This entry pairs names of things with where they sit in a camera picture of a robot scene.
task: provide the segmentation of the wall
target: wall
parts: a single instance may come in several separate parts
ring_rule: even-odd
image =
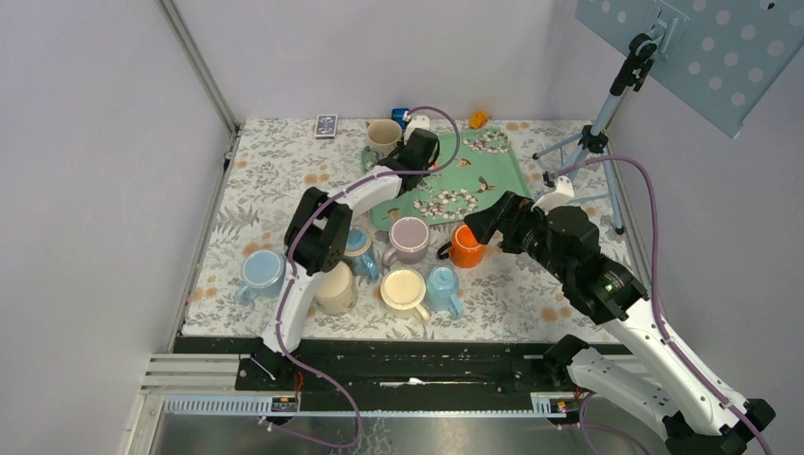
[[[776,453],[799,453],[804,398],[804,53],[735,140],[650,80],[612,124],[615,151],[651,173],[659,206],[659,288],[673,326],[721,377],[767,399]],[[641,176],[623,170],[650,242]],[[751,453],[760,453],[753,445]]]
[[[240,120],[420,104],[593,118],[622,62],[565,0],[176,3]]]
[[[228,133],[156,2],[0,11],[0,453],[114,453]]]

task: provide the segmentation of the floral tablecloth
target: floral tablecloth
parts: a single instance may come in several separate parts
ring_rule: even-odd
[[[276,299],[258,298],[243,305],[234,298],[241,284],[240,265],[253,251],[284,251],[282,238],[304,190],[329,190],[360,176],[360,149],[365,145],[365,120],[342,119],[335,139],[313,139],[312,119],[251,119],[242,132],[221,206],[201,264],[198,281],[188,298],[182,334],[185,336],[259,336],[273,313]],[[533,194],[541,191],[541,173],[556,170],[558,153],[539,161],[531,154],[579,131],[585,121],[506,121],[493,124],[508,134]],[[466,121],[459,127],[468,128]],[[436,133],[451,131],[445,120],[435,120]],[[606,192],[599,166],[581,170],[576,196]],[[625,240],[614,233],[608,198],[581,205],[600,226],[603,252],[630,265]],[[355,224],[369,229],[375,252],[388,245],[385,232],[376,231],[368,216]],[[438,261],[435,250],[449,240],[455,223],[432,227],[427,259],[411,268],[423,276]],[[343,316],[327,316],[313,304],[304,325],[305,337],[354,339],[436,339],[477,341],[553,342],[573,334],[591,342],[614,342],[606,332],[573,309],[561,295],[560,284],[525,255],[502,254],[492,244],[475,268],[457,269],[465,313],[456,318],[436,313],[429,324],[394,318],[386,313],[379,281],[356,277],[358,301]]]

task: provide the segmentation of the pink mug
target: pink mug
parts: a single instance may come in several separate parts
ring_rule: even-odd
[[[394,221],[388,229],[391,247],[382,255],[386,266],[399,261],[402,264],[417,264],[427,256],[429,226],[415,216],[406,216]]]

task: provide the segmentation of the blue mug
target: blue mug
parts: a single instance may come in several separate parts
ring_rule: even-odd
[[[464,305],[458,299],[458,275],[454,270],[439,266],[430,271],[425,302],[433,311],[449,310],[458,318],[464,315]]]
[[[243,285],[234,293],[241,303],[252,303],[257,297],[279,296],[284,281],[284,256],[270,250],[251,253],[240,267]]]
[[[375,261],[372,236],[366,229],[358,226],[349,229],[343,260],[352,267],[356,275],[363,275],[371,281],[379,278],[379,265]]]

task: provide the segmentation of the green tray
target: green tray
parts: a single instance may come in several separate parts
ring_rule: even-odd
[[[441,154],[436,165],[455,150],[455,134],[439,135]],[[375,165],[366,147],[360,153],[362,171]],[[458,156],[446,169],[422,179],[412,191],[369,210],[372,224],[388,230],[397,218],[416,216],[429,225],[463,220],[464,216],[491,207],[505,191],[531,197],[508,135],[499,127],[461,132]]]

